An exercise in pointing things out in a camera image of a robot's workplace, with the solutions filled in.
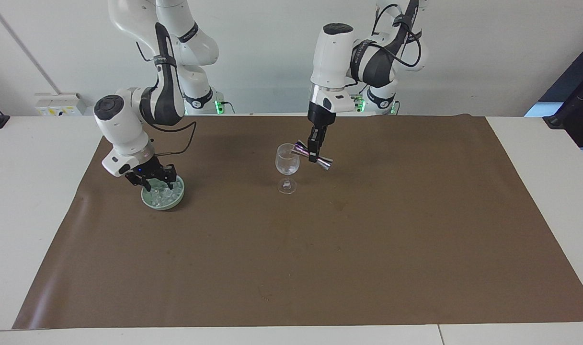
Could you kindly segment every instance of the white wall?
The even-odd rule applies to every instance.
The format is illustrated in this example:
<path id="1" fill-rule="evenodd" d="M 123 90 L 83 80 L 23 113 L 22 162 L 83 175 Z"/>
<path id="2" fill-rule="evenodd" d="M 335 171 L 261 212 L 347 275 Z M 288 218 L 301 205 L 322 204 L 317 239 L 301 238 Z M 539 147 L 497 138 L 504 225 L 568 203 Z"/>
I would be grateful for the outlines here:
<path id="1" fill-rule="evenodd" d="M 375 9 L 370 0 L 190 6 L 221 48 L 217 64 L 206 67 L 211 84 L 238 112 L 305 111 L 320 27 L 345 22 L 365 37 Z M 92 104 L 155 79 L 134 42 L 109 22 L 106 0 L 0 0 L 0 13 L 62 92 L 79 92 Z M 523 116 L 583 51 L 583 0 L 431 0 L 421 19 L 431 59 L 421 72 L 400 73 L 403 113 Z M 10 73 L 4 65 L 0 71 Z M 49 91 L 25 78 L 0 79 L 13 94 Z M 10 99 L 0 102 L 10 107 Z"/>
<path id="2" fill-rule="evenodd" d="M 37 115 L 35 92 L 53 89 L 0 23 L 0 110 L 7 115 Z"/>

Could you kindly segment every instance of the white table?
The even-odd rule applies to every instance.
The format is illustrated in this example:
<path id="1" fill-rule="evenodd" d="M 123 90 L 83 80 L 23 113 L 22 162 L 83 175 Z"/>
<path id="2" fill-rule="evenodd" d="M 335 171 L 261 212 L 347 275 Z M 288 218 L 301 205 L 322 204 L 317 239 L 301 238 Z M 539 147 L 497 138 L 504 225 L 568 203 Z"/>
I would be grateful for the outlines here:
<path id="1" fill-rule="evenodd" d="M 583 283 L 583 154 L 540 118 L 488 118 Z M 12 118 L 0 131 L 0 330 L 11 328 L 101 134 L 89 117 Z M 12 194 L 9 185 L 20 185 Z M 0 344 L 583 345 L 583 323 L 124 328 L 0 332 Z"/>

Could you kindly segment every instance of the electrical socket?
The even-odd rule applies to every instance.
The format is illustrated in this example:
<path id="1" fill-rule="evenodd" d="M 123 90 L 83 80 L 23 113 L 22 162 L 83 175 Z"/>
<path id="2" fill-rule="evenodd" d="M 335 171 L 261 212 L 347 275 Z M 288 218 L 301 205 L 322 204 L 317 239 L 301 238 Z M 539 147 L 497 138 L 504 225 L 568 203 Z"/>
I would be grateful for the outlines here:
<path id="1" fill-rule="evenodd" d="M 82 116 L 87 106 L 76 93 L 48 94 L 37 93 L 40 100 L 35 108 L 43 116 Z"/>

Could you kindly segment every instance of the green light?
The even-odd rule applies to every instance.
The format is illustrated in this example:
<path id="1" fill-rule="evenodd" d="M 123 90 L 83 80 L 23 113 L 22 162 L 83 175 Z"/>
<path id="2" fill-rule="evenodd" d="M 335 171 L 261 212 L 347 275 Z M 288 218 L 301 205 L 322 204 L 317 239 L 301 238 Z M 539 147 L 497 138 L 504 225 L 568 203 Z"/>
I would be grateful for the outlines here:
<path id="1" fill-rule="evenodd" d="M 355 102 L 355 111 L 363 112 L 366 109 L 366 101 L 362 98 L 361 94 L 354 94 L 351 99 Z"/>
<path id="2" fill-rule="evenodd" d="M 215 107 L 217 107 L 217 114 L 221 115 L 225 112 L 225 109 L 223 108 L 221 102 L 215 101 Z"/>
<path id="3" fill-rule="evenodd" d="M 396 114 L 396 115 L 397 115 L 397 114 L 398 114 L 398 110 L 399 110 L 399 109 L 400 109 L 400 103 L 396 101 L 396 102 L 394 103 L 394 106 L 393 106 L 393 107 L 391 107 L 390 114 Z"/>

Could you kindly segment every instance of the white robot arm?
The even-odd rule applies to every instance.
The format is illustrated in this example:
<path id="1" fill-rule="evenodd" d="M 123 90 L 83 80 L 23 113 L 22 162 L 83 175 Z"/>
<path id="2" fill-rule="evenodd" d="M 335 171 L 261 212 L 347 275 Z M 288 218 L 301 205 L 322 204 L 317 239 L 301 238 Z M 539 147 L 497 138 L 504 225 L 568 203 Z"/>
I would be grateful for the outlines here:
<path id="1" fill-rule="evenodd" d="M 364 94 L 366 110 L 387 114 L 396 94 L 396 68 L 403 66 L 409 70 L 421 70 L 425 66 L 427 48 L 420 43 L 421 33 L 412 32 L 421 1 L 408 0 L 405 13 L 401 13 L 397 4 L 382 7 L 377 21 L 387 13 L 392 18 L 392 31 L 375 33 L 373 30 L 371 37 L 363 41 L 351 43 L 353 28 L 346 24 L 323 27 L 317 40 L 313 76 L 310 79 L 313 92 L 309 120 L 313 123 L 313 129 L 307 148 L 301 142 L 297 144 L 298 151 L 308 151 L 310 162 L 319 163 L 320 148 L 328 126 L 336 119 L 336 113 L 354 109 L 354 102 L 345 90 L 345 77 L 368 85 Z M 414 58 L 415 62 L 407 63 L 398 55 Z"/>
<path id="2" fill-rule="evenodd" d="M 160 164 L 142 126 L 144 122 L 154 127 L 180 122 L 186 111 L 184 103 L 191 97 L 188 90 L 203 92 L 201 96 L 194 94 L 197 98 L 193 98 L 193 105 L 204 101 L 195 108 L 205 108 L 213 98 L 206 74 L 197 66 L 181 65 L 180 70 L 188 77 L 180 79 L 177 56 L 186 63 L 209 65 L 217 60 L 217 45 L 198 28 L 186 0 L 157 0 L 156 5 L 147 0 L 110 0 L 109 11 L 118 28 L 151 49 L 158 78 L 153 87 L 119 89 L 96 103 L 96 122 L 113 144 L 102 164 L 110 174 L 124 175 L 132 184 L 147 190 L 151 189 L 148 179 L 159 179 L 171 188 L 176 170 L 173 164 Z M 157 129 L 174 132 L 191 126 L 195 129 L 195 122 L 181 129 Z"/>
<path id="3" fill-rule="evenodd" d="M 132 39 L 158 47 L 153 26 L 160 22 L 171 35 L 178 62 L 178 78 L 189 114 L 216 114 L 223 95 L 210 87 L 200 66 L 219 59 L 219 47 L 193 19 L 187 0 L 109 0 L 110 20 Z"/>
<path id="4" fill-rule="evenodd" d="M 362 92 L 366 101 L 365 111 L 389 114 L 396 96 L 397 70 L 419 71 L 425 67 L 429 49 L 425 42 L 419 42 L 423 31 L 418 28 L 418 13 L 424 0 L 410 0 L 406 12 L 398 4 L 388 4 L 389 0 L 379 0 L 377 21 L 384 15 L 390 20 L 391 29 L 387 33 L 375 32 L 366 40 L 355 42 L 353 61 L 348 76 L 363 81 L 368 87 Z M 404 61 L 415 61 L 412 64 Z"/>

